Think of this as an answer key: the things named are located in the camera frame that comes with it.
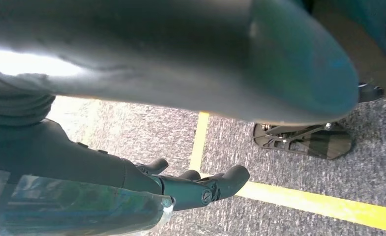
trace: floor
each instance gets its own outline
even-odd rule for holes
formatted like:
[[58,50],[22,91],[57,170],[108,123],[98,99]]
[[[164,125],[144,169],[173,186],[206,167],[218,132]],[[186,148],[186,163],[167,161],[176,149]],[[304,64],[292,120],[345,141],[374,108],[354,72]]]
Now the floor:
[[[57,98],[49,115],[73,141],[133,162],[165,158],[170,163],[165,174],[175,176],[189,169],[198,117],[198,112],[185,110],[65,97]],[[252,142],[252,123],[211,115],[199,171],[215,174],[242,164],[255,183],[386,207],[386,99],[360,104],[340,123],[356,145],[348,155],[326,161],[261,149]],[[386,236],[385,222],[375,222],[372,228],[347,221],[350,218],[311,213],[305,210],[308,206],[286,207],[298,203],[276,205],[259,198],[235,196],[206,208],[176,212],[152,235]]]

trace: clear plastic bag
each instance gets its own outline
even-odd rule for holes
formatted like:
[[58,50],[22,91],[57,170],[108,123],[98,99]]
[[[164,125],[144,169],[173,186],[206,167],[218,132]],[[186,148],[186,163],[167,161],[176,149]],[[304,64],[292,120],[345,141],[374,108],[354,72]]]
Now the clear plastic bag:
[[[0,173],[0,189],[9,186],[6,176]],[[0,236],[143,235],[170,220],[173,203],[148,192],[22,176],[0,209]]]

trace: yellow line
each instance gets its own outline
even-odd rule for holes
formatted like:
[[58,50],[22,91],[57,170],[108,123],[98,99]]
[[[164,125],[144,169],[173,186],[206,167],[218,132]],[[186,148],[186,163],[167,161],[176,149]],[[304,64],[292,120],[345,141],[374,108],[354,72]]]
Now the yellow line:
[[205,147],[208,113],[200,112],[197,120],[196,135],[194,136],[193,151],[190,158],[190,170],[200,171]]
[[[200,113],[191,155],[191,170],[200,172],[207,124],[208,114]],[[236,195],[386,230],[386,207],[383,206],[255,182],[247,182]]]

